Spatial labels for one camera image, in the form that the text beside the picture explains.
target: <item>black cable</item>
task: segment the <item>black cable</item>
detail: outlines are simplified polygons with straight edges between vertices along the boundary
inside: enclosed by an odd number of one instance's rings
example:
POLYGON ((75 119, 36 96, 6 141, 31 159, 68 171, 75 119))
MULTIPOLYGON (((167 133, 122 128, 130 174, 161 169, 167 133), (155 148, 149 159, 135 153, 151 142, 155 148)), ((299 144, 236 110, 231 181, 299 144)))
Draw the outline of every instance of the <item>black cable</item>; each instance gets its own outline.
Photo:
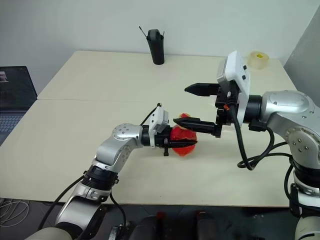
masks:
POLYGON ((289 190, 288 190, 288 181, 289 181, 290 173, 291 173, 293 168, 294 168, 294 166, 292 164, 290 164, 288 170, 286 171, 285 177, 284 177, 284 192, 285 192, 286 197, 289 200, 291 199, 291 196, 290 196, 289 190))
POLYGON ((274 150, 275 148, 286 145, 287 143, 284 141, 284 142, 280 142, 280 143, 277 143, 274 145, 275 135, 272 132, 272 130, 267 127, 266 130, 268 131, 268 133, 270 135, 270 141, 269 141, 267 148, 263 151, 262 154, 247 158, 247 154, 246 154, 246 150, 245 150, 245 146, 244 146, 244 142, 243 142, 243 138, 242 138, 241 128, 240 128, 240 125, 239 125, 239 122, 237 119, 237 111, 236 111, 236 107, 234 104, 229 105, 229 112, 230 112, 231 118, 234 122, 236 138, 238 141, 238 146, 239 146, 240 154, 242 157, 242 161, 237 164, 237 166, 239 168, 241 168, 241 169, 247 168, 248 170, 252 171, 253 169, 255 169, 257 164, 265 157, 270 157, 270 156, 290 157, 291 156, 290 154, 287 154, 287 153, 269 153, 270 151, 274 150))
MULTIPOLYGON (((286 145, 288 144, 286 141, 283 141, 283 142, 280 142, 280 143, 277 143, 271 147, 267 147, 264 152, 261 154, 261 155, 257 155, 257 156, 252 156, 250 158, 248 158, 248 162, 251 166, 257 166, 257 164, 265 157, 270 157, 270 156, 277 156, 277 155, 269 155, 269 152, 271 152, 272 150, 278 148, 278 147, 281 147, 283 145, 286 145)), ((237 164, 238 168, 241 168, 241 169, 244 169, 246 168, 246 166, 244 165, 244 162, 243 161, 240 161, 238 164, 237 164)))
POLYGON ((158 105, 152 109, 152 111, 145 117, 145 119, 140 123, 140 126, 142 126, 146 121, 147 119, 150 117, 150 115, 156 110, 156 108, 158 107, 158 105))
POLYGON ((239 125, 239 122, 238 122, 238 119, 237 119, 237 112, 236 112, 236 107, 234 104, 230 104, 229 105, 229 112, 230 112, 230 115, 231 115, 231 118, 234 122, 234 127, 235 127, 235 132, 236 132, 236 138, 238 140, 238 145, 239 145, 239 150, 240 150, 240 154, 241 154, 241 157, 242 157, 242 161, 243 161, 243 164, 245 165, 245 167, 247 169, 249 169, 250 171, 252 171, 254 169, 254 167, 252 167, 248 161, 248 158, 247 158, 247 154, 246 154, 246 151, 245 151, 245 146, 244 146, 244 141, 242 139, 242 134, 241 134, 241 129, 240 129, 240 125, 239 125))
POLYGON ((127 224, 127 217, 126 217, 126 213, 125 210, 117 203, 117 201, 114 199, 114 197, 112 196, 112 192, 110 192, 110 199, 113 202, 113 204, 121 211, 122 213, 122 217, 123 217, 123 224, 122 224, 122 230, 120 235, 118 236, 118 239, 121 239, 125 233, 126 233, 126 224, 127 224))
POLYGON ((38 227, 38 231, 41 230, 44 227, 44 224, 47 220, 47 218, 49 217, 50 213, 52 212, 52 210, 54 209, 54 207, 56 206, 56 204, 60 201, 60 199, 74 186, 76 185, 78 182, 80 182, 82 179, 84 178, 84 176, 82 175, 81 177, 79 177, 77 180, 75 180, 73 183, 71 183, 57 198, 56 200, 54 200, 54 202, 51 204, 50 208, 46 211, 45 215, 42 218, 42 221, 39 224, 38 227))

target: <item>red plastic bag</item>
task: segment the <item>red plastic bag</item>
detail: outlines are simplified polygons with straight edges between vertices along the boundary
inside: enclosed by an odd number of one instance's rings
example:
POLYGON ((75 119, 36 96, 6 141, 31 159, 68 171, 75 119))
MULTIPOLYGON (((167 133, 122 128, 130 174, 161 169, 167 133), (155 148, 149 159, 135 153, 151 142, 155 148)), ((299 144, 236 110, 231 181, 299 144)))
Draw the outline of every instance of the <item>red plastic bag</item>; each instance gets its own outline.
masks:
MULTIPOLYGON (((179 118, 187 118, 190 117, 187 113, 180 114, 179 118)), ((195 131, 188 130, 184 127, 181 127, 179 125, 175 125, 172 128, 171 134, 170 134, 171 140, 181 140, 181 139, 188 139, 188 140, 197 140, 197 133, 195 131)), ((194 149, 196 145, 192 146, 186 146, 186 147, 177 147, 172 148, 173 151, 175 151, 179 156, 184 157, 188 154, 190 154, 194 149)))

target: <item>black antenna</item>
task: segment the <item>black antenna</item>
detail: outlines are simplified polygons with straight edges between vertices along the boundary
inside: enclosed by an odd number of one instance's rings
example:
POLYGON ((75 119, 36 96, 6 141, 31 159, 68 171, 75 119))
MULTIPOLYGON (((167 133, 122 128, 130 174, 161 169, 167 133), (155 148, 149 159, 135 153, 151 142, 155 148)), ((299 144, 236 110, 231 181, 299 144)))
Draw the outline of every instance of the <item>black antenna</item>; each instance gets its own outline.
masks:
POLYGON ((145 36, 145 37, 147 37, 147 35, 144 33, 144 31, 142 30, 142 28, 139 26, 139 28, 140 28, 140 30, 141 30, 141 32, 143 33, 143 35, 145 36))

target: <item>tape roll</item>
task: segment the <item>tape roll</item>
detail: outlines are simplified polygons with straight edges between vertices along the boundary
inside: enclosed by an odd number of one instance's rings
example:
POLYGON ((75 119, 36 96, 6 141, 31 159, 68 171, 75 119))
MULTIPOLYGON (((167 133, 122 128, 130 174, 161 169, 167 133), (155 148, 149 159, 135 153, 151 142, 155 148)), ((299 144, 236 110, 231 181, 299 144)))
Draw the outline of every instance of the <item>tape roll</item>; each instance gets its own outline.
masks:
POLYGON ((263 69, 267 66, 269 56, 261 51, 253 51, 250 53, 248 65, 254 69, 263 69))

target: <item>laptop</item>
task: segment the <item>laptop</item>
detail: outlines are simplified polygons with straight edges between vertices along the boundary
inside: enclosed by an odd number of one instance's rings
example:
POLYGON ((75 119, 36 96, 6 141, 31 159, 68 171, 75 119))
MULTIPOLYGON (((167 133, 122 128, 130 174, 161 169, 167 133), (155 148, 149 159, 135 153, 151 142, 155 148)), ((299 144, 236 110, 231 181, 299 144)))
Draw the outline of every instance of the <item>laptop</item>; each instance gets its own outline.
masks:
POLYGON ((0 66, 0 146, 36 100, 26 66, 0 66))

